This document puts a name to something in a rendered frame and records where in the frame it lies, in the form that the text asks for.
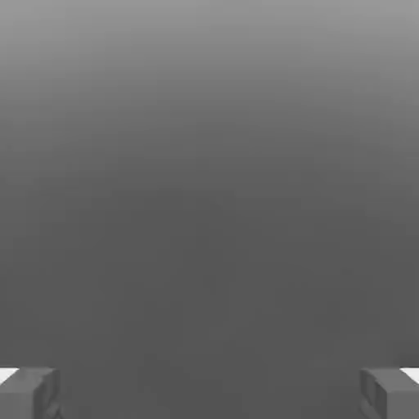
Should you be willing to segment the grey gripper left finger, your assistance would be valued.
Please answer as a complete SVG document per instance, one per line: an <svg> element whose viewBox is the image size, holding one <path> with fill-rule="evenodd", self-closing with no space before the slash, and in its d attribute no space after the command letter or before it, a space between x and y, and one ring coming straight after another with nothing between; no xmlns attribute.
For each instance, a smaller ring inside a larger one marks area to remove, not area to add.
<svg viewBox="0 0 419 419"><path fill-rule="evenodd" d="M0 367L0 419L62 419L54 367Z"/></svg>

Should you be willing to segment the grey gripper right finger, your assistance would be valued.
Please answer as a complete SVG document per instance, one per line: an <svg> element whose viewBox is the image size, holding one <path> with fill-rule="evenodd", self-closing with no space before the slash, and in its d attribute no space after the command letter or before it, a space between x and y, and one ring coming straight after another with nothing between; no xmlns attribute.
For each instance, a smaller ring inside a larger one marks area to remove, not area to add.
<svg viewBox="0 0 419 419"><path fill-rule="evenodd" d="M419 419L419 367L363 368L359 386L365 419Z"/></svg>

